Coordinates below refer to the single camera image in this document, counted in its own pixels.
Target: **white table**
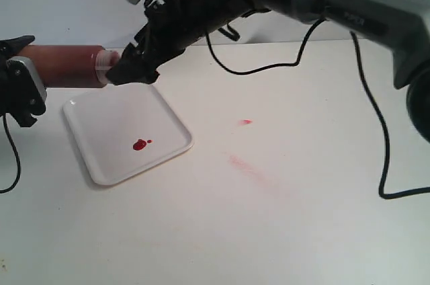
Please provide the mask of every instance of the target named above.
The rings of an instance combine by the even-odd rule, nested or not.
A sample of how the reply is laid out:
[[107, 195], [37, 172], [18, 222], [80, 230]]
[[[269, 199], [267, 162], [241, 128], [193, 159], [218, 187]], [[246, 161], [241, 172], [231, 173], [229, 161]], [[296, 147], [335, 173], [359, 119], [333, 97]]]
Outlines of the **white table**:
[[[390, 54], [361, 43], [392, 135], [388, 191], [427, 186], [430, 145], [392, 87]], [[293, 60], [298, 46], [215, 49], [245, 70]], [[250, 77], [195, 46], [161, 73], [196, 144], [114, 188], [91, 182], [62, 118], [83, 91], [50, 90], [35, 127], [11, 124], [24, 170], [0, 196], [1, 285], [429, 283], [430, 195], [379, 199], [382, 131], [350, 41], [311, 42], [299, 68]], [[4, 134], [0, 152], [5, 187]]]

